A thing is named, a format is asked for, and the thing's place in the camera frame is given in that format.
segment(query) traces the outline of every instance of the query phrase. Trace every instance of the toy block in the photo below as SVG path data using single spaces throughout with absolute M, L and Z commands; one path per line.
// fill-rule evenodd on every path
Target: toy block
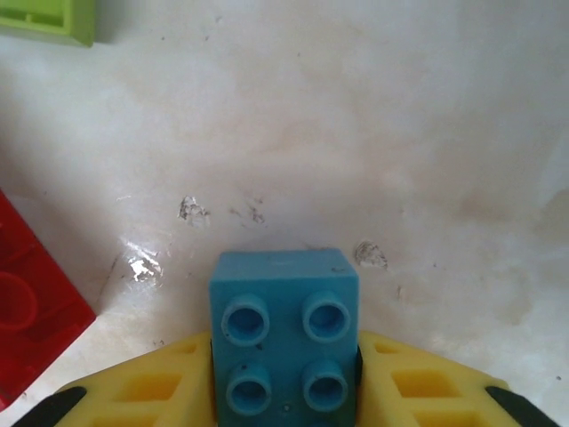
M 94 0 L 0 0 L 0 32 L 91 46 L 95 34 Z
M 339 250 L 226 253 L 210 281 L 220 427 L 353 427 L 358 276 Z
M 0 410 L 95 314 L 0 191 Z

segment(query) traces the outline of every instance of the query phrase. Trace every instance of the blue lego brick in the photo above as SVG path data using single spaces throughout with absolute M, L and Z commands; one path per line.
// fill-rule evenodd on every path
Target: blue lego brick
M 337 249 L 226 253 L 210 281 L 220 427 L 353 427 L 359 279 Z

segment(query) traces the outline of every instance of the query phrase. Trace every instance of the white table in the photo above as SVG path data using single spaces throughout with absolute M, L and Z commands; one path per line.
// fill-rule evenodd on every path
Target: white table
M 363 240 L 387 268 L 358 267 L 361 328 L 569 425 L 567 2 L 98 13 L 91 50 L 0 37 L 0 185 L 99 311 L 0 426 L 209 328 L 222 251 Z

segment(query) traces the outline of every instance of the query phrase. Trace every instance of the red lego brick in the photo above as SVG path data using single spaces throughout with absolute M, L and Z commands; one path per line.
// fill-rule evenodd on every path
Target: red lego brick
M 0 411 L 95 314 L 0 191 Z

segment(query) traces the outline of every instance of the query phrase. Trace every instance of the green lego brick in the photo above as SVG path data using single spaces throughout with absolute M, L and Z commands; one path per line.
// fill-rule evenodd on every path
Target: green lego brick
M 0 33 L 92 46 L 95 0 L 0 0 Z

